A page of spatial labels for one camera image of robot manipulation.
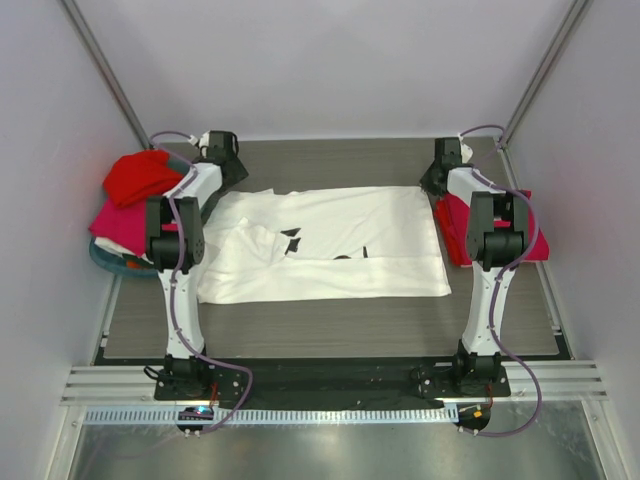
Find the metal bar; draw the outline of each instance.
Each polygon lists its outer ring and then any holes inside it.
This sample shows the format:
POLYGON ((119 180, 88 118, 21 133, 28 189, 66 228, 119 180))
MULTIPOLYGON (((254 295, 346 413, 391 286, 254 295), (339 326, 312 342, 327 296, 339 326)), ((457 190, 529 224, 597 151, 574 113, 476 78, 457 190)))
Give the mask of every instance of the metal bar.
POLYGON ((635 465, 628 461, 633 452, 625 452, 618 442, 620 437, 614 431, 617 422, 612 421, 611 404, 583 401, 582 407, 607 478, 640 478, 640 472, 634 471, 635 465))
POLYGON ((109 293, 107 294, 107 301, 102 309, 102 324, 100 331, 98 332, 98 338, 96 339, 96 345, 93 349, 93 355, 91 358, 95 360, 98 356, 100 347, 106 346, 107 339, 105 335, 109 335, 109 328, 111 326, 111 319, 113 318, 113 312, 116 308, 118 301, 118 292, 120 291, 120 284, 122 283, 122 277, 120 275, 111 276, 111 284, 109 286, 109 293))
MULTIPOLYGON (((512 396, 496 401, 533 401, 535 387, 524 369, 515 362, 503 362, 512 396)), ((606 400, 600 374, 592 361, 541 361, 529 366, 540 381, 543 398, 557 400, 606 400)), ((204 405, 206 401, 158 402, 155 382, 141 373, 141 367, 73 368, 62 396, 62 405, 204 405)), ((469 397, 447 398, 447 402, 479 401, 469 397)))
MULTIPOLYGON (((180 420, 184 407, 89 407, 85 425, 189 425, 193 420, 180 420)), ((214 409, 211 421, 215 423, 229 410, 214 409)), ((228 426, 247 425, 361 425, 399 423, 455 423, 458 411, 455 405, 432 410, 364 411, 345 410, 339 412, 292 411, 292 410, 239 410, 228 420, 228 426)))
POLYGON ((515 112, 511 116, 509 123, 507 124, 506 133, 504 136, 505 142, 509 143, 513 138, 513 134, 518 128, 518 125, 524 118, 525 114, 529 110, 529 107, 533 103, 533 100, 538 95, 540 88, 548 78, 551 70, 556 65, 558 59, 562 55, 565 47, 569 43, 569 40, 576 31, 576 28, 580 24, 580 21, 584 18, 584 14, 591 5, 592 0, 574 0, 569 11, 567 12, 564 20, 560 24, 560 28, 553 37, 549 48, 542 57, 542 61, 536 70, 536 73, 531 78, 524 95, 520 99, 515 112))
POLYGON ((58 435, 54 454, 49 464, 47 480, 67 480, 71 473, 73 457, 80 440, 80 430, 86 407, 64 407, 65 419, 58 435))
POLYGON ((122 114, 126 118, 127 123, 133 131, 133 134, 138 139, 138 142, 140 142, 142 148, 149 148, 150 145, 148 136, 145 133, 144 128, 142 127, 142 124, 140 123, 140 120, 136 115, 136 112, 133 110, 131 103, 127 99, 124 90, 120 86, 120 82, 118 82, 113 69, 109 65, 107 58, 100 48, 98 41, 93 35, 91 28, 89 28, 89 24, 84 18, 84 15, 82 15, 82 12, 80 11, 77 3, 75 2, 75 0, 58 1, 62 6, 62 9, 69 17, 71 24, 80 37, 80 40, 87 49, 87 53, 91 57, 91 60, 93 61, 103 80, 107 84, 107 88, 113 95, 113 98, 118 104, 118 107, 120 107, 122 114))

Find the gray table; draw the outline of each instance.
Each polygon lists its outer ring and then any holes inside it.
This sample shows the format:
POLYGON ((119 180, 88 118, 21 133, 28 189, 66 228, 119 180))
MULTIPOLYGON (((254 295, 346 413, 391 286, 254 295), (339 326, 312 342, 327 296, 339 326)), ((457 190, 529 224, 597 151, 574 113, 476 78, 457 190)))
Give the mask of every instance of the gray table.
MULTIPOLYGON (((493 142, 478 138, 470 145, 479 158, 493 142)), ((243 142, 240 149, 250 176, 238 190, 249 192, 416 185, 433 159, 431 139, 243 142)), ((506 182, 498 156, 479 167, 506 182)), ((453 290, 447 297, 201 304, 208 351, 227 358, 452 354, 467 322, 472 272, 448 264, 442 251, 453 290)), ((533 265, 522 266, 511 284, 503 339, 519 354, 558 352, 533 265)), ((163 357, 166 341, 158 280, 123 279, 105 357, 163 357)))
MULTIPOLYGON (((514 429, 534 405, 498 403, 487 430, 514 429)), ((580 402, 546 402, 509 439, 448 424, 231 427, 157 445, 175 426, 84 426, 73 480, 605 480, 580 402)))

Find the pink cloth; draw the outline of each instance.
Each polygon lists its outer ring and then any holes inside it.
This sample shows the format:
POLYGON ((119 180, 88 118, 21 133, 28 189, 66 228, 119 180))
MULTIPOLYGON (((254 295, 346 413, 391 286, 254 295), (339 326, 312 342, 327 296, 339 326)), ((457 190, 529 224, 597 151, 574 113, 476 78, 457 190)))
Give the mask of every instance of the pink cloth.
POLYGON ((107 237, 141 257, 146 250, 145 204, 142 200, 116 208, 111 199, 107 199, 89 231, 96 237, 107 237))

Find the white wall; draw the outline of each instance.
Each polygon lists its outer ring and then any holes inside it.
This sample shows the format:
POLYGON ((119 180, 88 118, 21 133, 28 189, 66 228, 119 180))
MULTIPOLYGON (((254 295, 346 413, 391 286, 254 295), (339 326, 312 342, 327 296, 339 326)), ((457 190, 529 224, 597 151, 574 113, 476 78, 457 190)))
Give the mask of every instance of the white wall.
POLYGON ((571 345, 640 457, 640 3, 594 2, 511 145, 551 245, 571 345))
POLYGON ((509 120, 569 0, 79 0, 149 132, 432 136, 509 120))
POLYGON ((42 479, 109 282, 87 226, 138 146, 57 2, 0 4, 0 65, 0 477, 42 479))

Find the cable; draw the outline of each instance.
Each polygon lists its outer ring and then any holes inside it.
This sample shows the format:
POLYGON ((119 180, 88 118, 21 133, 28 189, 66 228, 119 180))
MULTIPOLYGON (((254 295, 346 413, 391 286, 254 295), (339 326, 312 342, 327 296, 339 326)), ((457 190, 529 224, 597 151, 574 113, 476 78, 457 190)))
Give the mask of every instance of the cable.
POLYGON ((491 408, 493 407, 493 387, 491 386, 491 384, 487 385, 487 394, 489 395, 489 405, 487 406, 487 408, 491 410, 491 408))
MULTIPOLYGON (((484 157, 482 157, 482 159, 480 161, 484 160, 489 155, 492 155, 494 152, 498 151, 500 148, 503 147, 503 138, 504 138, 505 129, 503 127, 501 127, 500 125, 480 125, 478 127, 474 127, 474 128, 469 129, 469 130, 466 130, 465 132, 460 134, 460 137, 464 137, 464 135, 466 135, 466 134, 468 134, 470 132, 475 132, 477 130, 481 130, 481 129, 485 129, 485 128, 498 128, 499 130, 502 131, 502 136, 500 137, 500 140, 498 142, 496 142, 496 146, 491 150, 491 152, 489 154, 485 155, 484 157)), ((495 325, 495 318, 494 318, 496 304, 497 304, 497 301, 498 301, 498 294, 500 292, 500 286, 501 286, 501 283, 502 283, 502 277, 504 276, 504 274, 507 271, 516 268, 518 265, 520 265, 522 262, 524 262, 525 259, 529 256, 529 254, 531 253, 531 251, 533 250, 533 248, 534 248, 534 246, 536 244, 536 241, 538 240, 538 234, 540 232, 540 224, 538 223, 538 217, 537 217, 536 212, 535 212, 535 210, 533 208, 533 204, 527 198, 526 195, 524 195, 523 193, 519 192, 518 190, 514 190, 512 188, 505 187, 505 186, 502 186, 502 185, 497 185, 497 184, 487 180, 475 168, 472 169, 471 174, 473 175, 473 178, 478 180, 484 186, 489 187, 489 188, 493 188, 495 190, 502 190, 504 192, 510 193, 511 195, 513 195, 515 197, 518 197, 519 199, 524 201, 525 204, 527 205, 527 208, 531 212, 531 217, 533 219, 533 235, 531 236, 531 241, 529 242, 529 245, 527 246, 525 251, 522 253, 522 255, 520 255, 518 258, 516 258, 510 264, 508 264, 505 267, 503 267, 498 272, 498 275, 496 276, 496 286, 493 289, 493 293, 491 295, 491 303, 489 304, 489 329, 491 331, 491 336, 493 337, 493 340, 496 342, 496 345, 498 346, 498 348, 500 348, 500 350, 503 351, 511 360, 513 360, 514 362, 518 363, 522 368, 524 368, 525 371, 531 377, 531 380, 533 381, 533 384, 534 384, 534 386, 536 388, 536 395, 537 395, 536 409, 533 412, 533 414, 531 415, 531 417, 529 418, 529 420, 527 420, 520 427, 518 427, 518 428, 516 428, 514 430, 511 430, 511 431, 507 431, 507 432, 478 432, 478 431, 475 431, 475 430, 471 430, 469 428, 463 428, 462 429, 462 431, 464 431, 466 433, 471 433, 473 435, 478 435, 478 436, 481 436, 481 437, 503 438, 503 437, 510 437, 512 435, 516 435, 516 434, 526 430, 527 428, 529 428, 537 420, 538 416, 540 415, 540 410, 542 409, 542 389, 540 388, 540 382, 538 381, 538 378, 536 377, 535 373, 533 373, 533 370, 531 369, 531 367, 529 367, 529 365, 527 365, 524 360, 522 360, 516 354, 511 352, 507 347, 504 346, 502 341, 500 341, 500 338, 498 338, 498 334, 496 333, 496 325, 495 325)))
POLYGON ((211 387, 211 398, 209 399, 209 408, 213 411, 213 404, 218 399, 218 382, 211 387))
POLYGON ((491 150, 489 150, 487 153, 485 153, 484 156, 480 157, 480 160, 478 160, 477 163, 484 162, 485 160, 487 160, 490 156, 492 156, 494 153, 496 153, 498 150, 500 150, 504 146, 503 143, 502 143, 502 139, 504 138, 504 135, 507 132, 505 130, 505 128, 502 125, 495 125, 495 124, 492 124, 492 123, 488 123, 486 125, 478 125, 477 127, 470 128, 470 129, 465 130, 464 132, 462 132, 461 134, 458 135, 460 137, 460 141, 462 141, 462 138, 465 135, 468 135, 468 134, 473 133, 473 132, 477 132, 478 130, 486 130, 486 129, 489 129, 489 128, 497 129, 497 130, 500 130, 500 132, 502 132, 501 135, 500 135, 500 140, 497 141, 496 144, 494 145, 494 147, 491 150))

